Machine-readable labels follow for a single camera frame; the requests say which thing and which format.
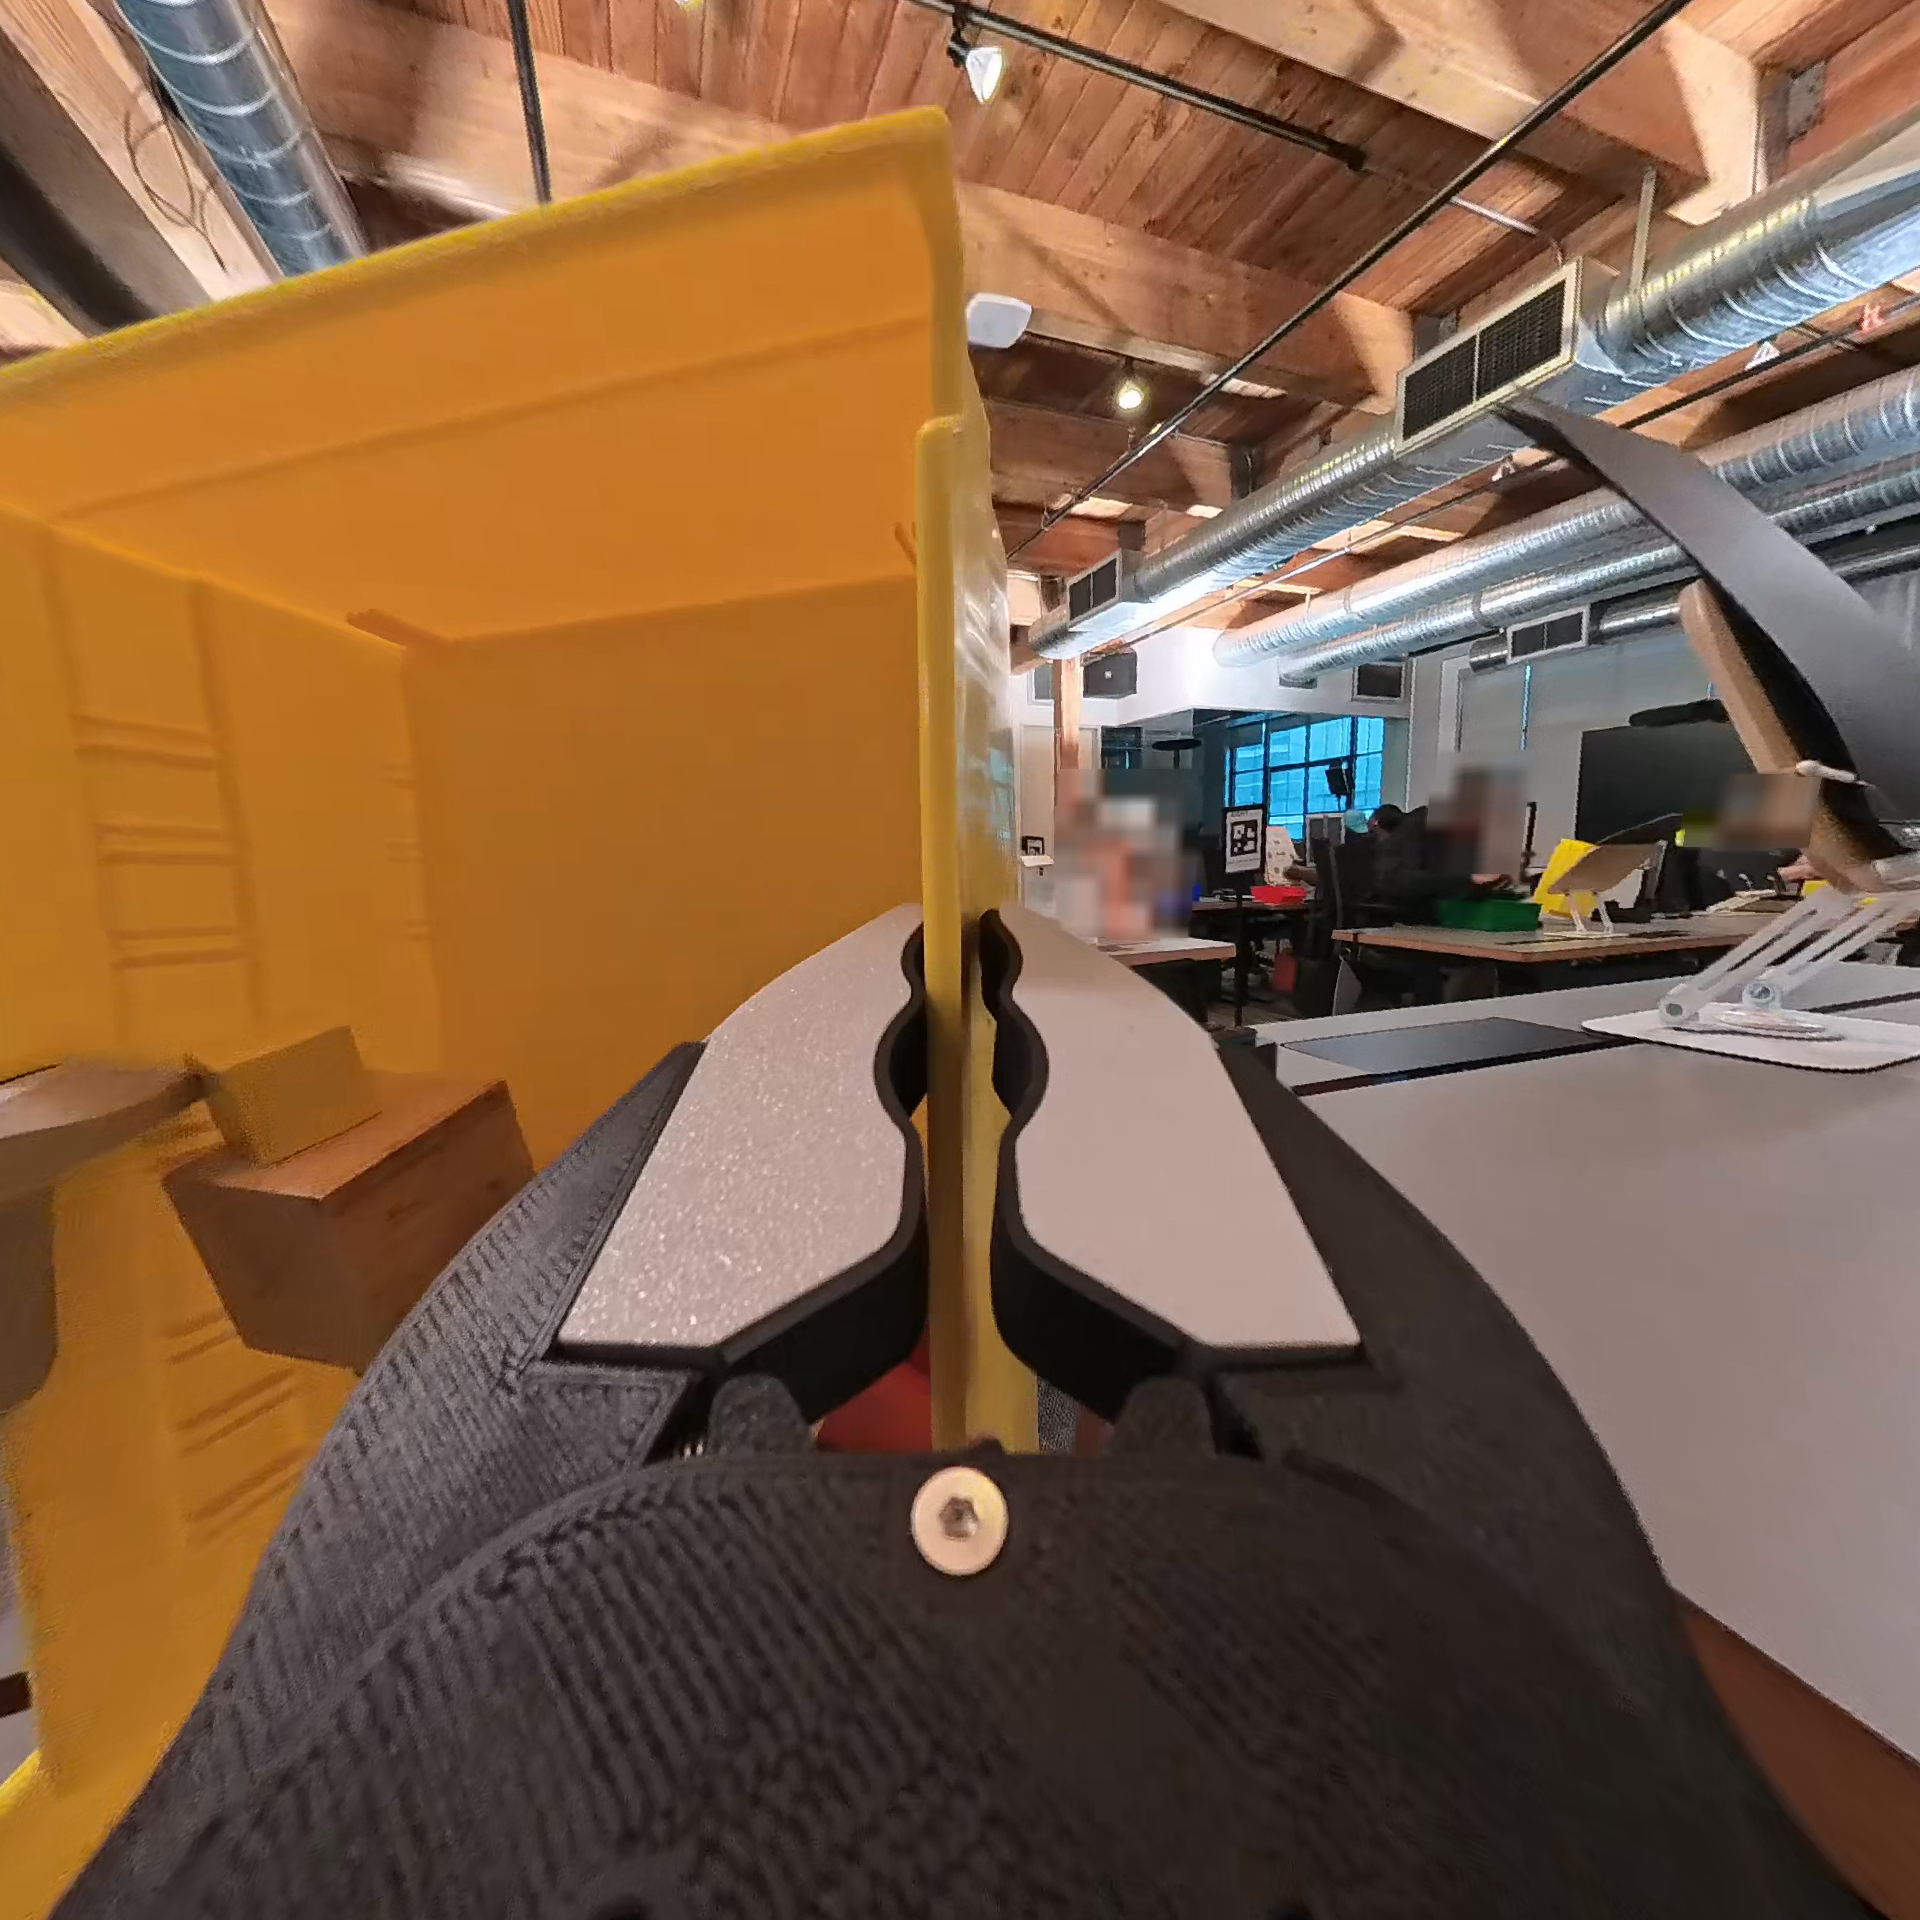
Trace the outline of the blue window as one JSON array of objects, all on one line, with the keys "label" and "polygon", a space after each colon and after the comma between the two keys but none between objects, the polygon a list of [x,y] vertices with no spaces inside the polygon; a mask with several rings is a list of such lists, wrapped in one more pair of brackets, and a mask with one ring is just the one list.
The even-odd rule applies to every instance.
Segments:
[{"label": "blue window", "polygon": [[1244,717],[1221,738],[1215,794],[1225,809],[1263,805],[1271,826],[1374,813],[1390,801],[1388,760],[1404,724],[1371,713]]}]

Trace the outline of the black ceiling rod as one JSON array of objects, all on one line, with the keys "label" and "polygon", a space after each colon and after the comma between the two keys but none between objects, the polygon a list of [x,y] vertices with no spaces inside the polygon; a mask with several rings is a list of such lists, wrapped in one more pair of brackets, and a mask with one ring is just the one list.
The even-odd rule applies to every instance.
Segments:
[{"label": "black ceiling rod", "polygon": [[1497,136],[1472,162],[1463,164],[1449,180],[1443,180],[1433,192],[1429,192],[1416,208],[1412,208],[1404,219],[1399,219],[1390,230],[1384,230],[1371,246],[1360,251],[1336,276],[1333,276],[1326,285],[1311,292],[1294,314],[1288,314],[1280,325],[1271,328],[1267,336],[1262,336],[1245,355],[1227,363],[1217,374],[1214,374],[1196,396],[1191,396],[1181,408],[1172,413],[1155,420],[1137,438],[1128,442],[1127,450],[1102,469],[1097,476],[1085,480],[1084,488],[1072,491],[1068,500],[1059,507],[1046,509],[1038,526],[1024,534],[1011,552],[1013,558],[1024,558],[1025,552],[1052,533],[1059,524],[1068,521],[1072,509],[1085,506],[1092,496],[1103,496],[1109,488],[1120,480],[1132,469],[1141,467],[1144,457],[1158,450],[1166,442],[1172,442],[1188,420],[1211,404],[1233,380],[1245,377],[1255,370],[1256,361],[1267,360],[1278,347],[1286,345],[1299,331],[1303,331],[1310,323],[1319,321],[1329,312],[1334,300],[1344,298],[1358,282],[1361,282],[1369,273],[1380,267],[1393,251],[1399,251],[1412,236],[1425,229],[1443,210],[1461,201],[1472,185],[1480,179],[1492,173],[1505,160],[1520,155],[1520,152],[1543,132],[1552,121],[1569,109],[1584,94],[1588,94],[1598,82],[1607,80],[1619,66],[1636,56],[1641,48],[1651,46],[1657,32],[1663,32],[1680,14],[1687,12],[1687,2],[1659,2],[1647,6],[1641,17],[1631,20],[1631,25],[1623,28],[1619,37],[1614,37],[1595,58],[1584,62],[1573,76],[1558,82],[1558,88],[1547,94],[1540,104],[1529,108],[1521,118],[1505,132]]}]

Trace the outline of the black light track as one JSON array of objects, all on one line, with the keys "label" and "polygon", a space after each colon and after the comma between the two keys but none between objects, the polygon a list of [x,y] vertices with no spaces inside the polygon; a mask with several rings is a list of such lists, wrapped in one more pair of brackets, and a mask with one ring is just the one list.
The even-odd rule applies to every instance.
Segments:
[{"label": "black light track", "polygon": [[910,6],[932,14],[945,24],[949,43],[960,48],[960,56],[955,60],[960,68],[968,66],[977,37],[988,35],[990,38],[1005,41],[1008,46],[1014,46],[1020,50],[1078,66],[1089,76],[1116,80],[1117,84],[1152,94],[1158,100],[1185,108],[1191,112],[1201,112],[1239,131],[1278,140],[1280,144],[1291,147],[1296,152],[1311,153],[1321,160],[1329,160],[1334,166],[1344,169],[1350,176],[1366,176],[1371,169],[1366,152],[1349,140],[1334,138],[1319,129],[1310,129],[1308,123],[1281,117],[1278,112],[1268,112],[1263,108],[1244,104],[1211,88],[1199,88],[1196,82],[1180,80],[1168,70],[1158,70],[1157,66],[1148,66],[1113,50],[1089,46],[1085,41],[1072,38],[1064,32],[1046,29],[1038,24],[1011,17],[1000,9],[971,2],[912,2]]}]

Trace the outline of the red box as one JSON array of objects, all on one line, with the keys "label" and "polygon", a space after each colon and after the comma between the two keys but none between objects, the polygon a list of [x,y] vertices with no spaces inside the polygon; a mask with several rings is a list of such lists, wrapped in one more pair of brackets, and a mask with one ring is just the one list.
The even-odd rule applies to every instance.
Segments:
[{"label": "red box", "polygon": [[832,1453],[918,1457],[929,1452],[928,1337],[923,1334],[901,1364],[828,1412],[813,1436],[817,1450]]}]

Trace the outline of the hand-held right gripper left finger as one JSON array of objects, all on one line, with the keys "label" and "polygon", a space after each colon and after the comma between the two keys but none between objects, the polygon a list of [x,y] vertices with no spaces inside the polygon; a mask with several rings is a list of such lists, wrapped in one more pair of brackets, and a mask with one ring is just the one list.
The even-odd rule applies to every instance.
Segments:
[{"label": "hand-held right gripper left finger", "polygon": [[767,1377],[808,1419],[851,1404],[928,1321],[925,1090],[923,914],[901,902],[694,1046],[555,1357]]}]

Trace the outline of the yellow plastic box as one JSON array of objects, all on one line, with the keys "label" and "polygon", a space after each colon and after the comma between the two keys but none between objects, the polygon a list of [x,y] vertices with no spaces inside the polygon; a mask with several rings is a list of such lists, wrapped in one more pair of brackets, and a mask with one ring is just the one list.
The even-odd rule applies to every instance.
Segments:
[{"label": "yellow plastic box", "polygon": [[537,1161],[932,872],[1003,688],[929,109],[5,370],[5,1073],[347,1024]]}]

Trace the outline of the black monitor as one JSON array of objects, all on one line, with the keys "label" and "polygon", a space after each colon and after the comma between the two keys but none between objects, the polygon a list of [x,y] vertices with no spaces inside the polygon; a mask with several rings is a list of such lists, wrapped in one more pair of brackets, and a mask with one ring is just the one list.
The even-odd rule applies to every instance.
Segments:
[{"label": "black monitor", "polygon": [[1575,840],[1646,844],[1661,836],[1667,817],[1678,830],[1715,813],[1724,786],[1744,773],[1744,746],[1724,722],[1588,729],[1577,750]]}]

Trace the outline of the wooden desk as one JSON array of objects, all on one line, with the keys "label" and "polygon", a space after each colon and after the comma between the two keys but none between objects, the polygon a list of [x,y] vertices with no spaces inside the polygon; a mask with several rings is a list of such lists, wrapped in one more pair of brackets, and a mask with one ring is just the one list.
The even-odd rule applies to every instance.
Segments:
[{"label": "wooden desk", "polygon": [[1779,914],[1709,914],[1611,929],[1446,929],[1388,926],[1342,929],[1334,947],[1353,953],[1412,953],[1449,964],[1537,969],[1547,964],[1598,964],[1657,953],[1716,953],[1739,947]]}]

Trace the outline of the black hanging pole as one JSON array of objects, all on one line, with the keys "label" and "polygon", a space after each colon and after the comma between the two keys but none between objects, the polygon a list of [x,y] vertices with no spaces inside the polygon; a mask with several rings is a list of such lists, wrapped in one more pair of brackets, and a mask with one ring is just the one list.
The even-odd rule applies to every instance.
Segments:
[{"label": "black hanging pole", "polygon": [[503,2],[503,9],[510,20],[510,46],[513,60],[513,78],[516,78],[516,94],[519,94],[519,118],[523,131],[523,144],[529,164],[529,179],[535,188],[535,203],[543,206],[553,201],[553,176],[550,176],[550,158],[547,147],[547,131],[543,131],[543,99],[540,89],[537,76],[537,46],[532,35],[532,19],[528,2],[510,0]]}]

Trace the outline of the large wooden cube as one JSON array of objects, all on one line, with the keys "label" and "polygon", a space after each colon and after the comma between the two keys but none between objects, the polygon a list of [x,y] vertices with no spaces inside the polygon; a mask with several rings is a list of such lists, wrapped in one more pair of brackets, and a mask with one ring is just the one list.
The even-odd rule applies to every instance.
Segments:
[{"label": "large wooden cube", "polygon": [[246,1349],[360,1377],[535,1178],[510,1085],[375,1078],[379,1109],[271,1165],[213,1148],[159,1186]]}]

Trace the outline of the black mat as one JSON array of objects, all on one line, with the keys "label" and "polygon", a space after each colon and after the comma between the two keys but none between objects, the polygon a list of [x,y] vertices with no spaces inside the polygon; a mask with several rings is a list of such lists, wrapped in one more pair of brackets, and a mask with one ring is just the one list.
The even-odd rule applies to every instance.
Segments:
[{"label": "black mat", "polygon": [[1286,1040],[1278,1046],[1276,1067],[1288,1088],[1333,1092],[1553,1060],[1621,1044],[1621,1037],[1587,1029],[1485,1018]]}]

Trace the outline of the white folding stand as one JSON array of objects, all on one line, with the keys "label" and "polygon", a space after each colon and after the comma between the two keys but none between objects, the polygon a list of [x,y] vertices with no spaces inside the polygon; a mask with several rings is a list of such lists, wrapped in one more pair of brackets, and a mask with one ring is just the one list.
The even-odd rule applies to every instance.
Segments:
[{"label": "white folding stand", "polygon": [[1654,1040],[1837,1043],[1824,1014],[1789,997],[1915,914],[1915,889],[1863,896],[1825,884],[1801,896],[1716,964],[1661,1000]]}]

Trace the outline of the small pale wooden cube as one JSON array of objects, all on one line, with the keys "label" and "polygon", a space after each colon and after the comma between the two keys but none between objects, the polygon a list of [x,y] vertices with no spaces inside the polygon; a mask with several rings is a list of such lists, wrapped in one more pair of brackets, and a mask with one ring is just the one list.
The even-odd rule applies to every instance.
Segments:
[{"label": "small pale wooden cube", "polygon": [[205,1046],[182,1066],[221,1144],[248,1165],[284,1163],[379,1114],[377,1078],[347,1024]]}]

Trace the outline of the tan tilted stand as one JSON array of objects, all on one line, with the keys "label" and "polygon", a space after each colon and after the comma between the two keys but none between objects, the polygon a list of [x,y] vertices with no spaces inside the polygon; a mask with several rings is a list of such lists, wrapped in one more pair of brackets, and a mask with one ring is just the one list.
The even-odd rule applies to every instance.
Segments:
[{"label": "tan tilted stand", "polygon": [[1652,857],[1663,850],[1661,842],[1651,844],[1593,844],[1588,853],[1564,881],[1568,912],[1564,922],[1580,926],[1607,924],[1611,920],[1611,899],[1628,882],[1644,875]]}]

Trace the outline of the long silver spiral duct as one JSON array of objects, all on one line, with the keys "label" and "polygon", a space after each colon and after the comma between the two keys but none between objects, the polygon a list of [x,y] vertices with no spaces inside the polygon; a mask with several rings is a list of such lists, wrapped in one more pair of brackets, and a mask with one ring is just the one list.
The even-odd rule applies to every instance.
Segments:
[{"label": "long silver spiral duct", "polygon": [[[1736,491],[1757,493],[1915,453],[1915,436],[1918,368],[1903,368],[1731,438],[1687,445],[1687,454]],[[1391,566],[1356,587],[1319,595],[1303,608],[1222,633],[1214,659],[1229,670],[1278,662],[1284,677],[1310,677],[1310,667],[1291,665],[1291,659],[1472,601],[1647,530],[1651,524],[1615,491],[1598,488],[1491,534],[1449,545],[1430,561]]]}]

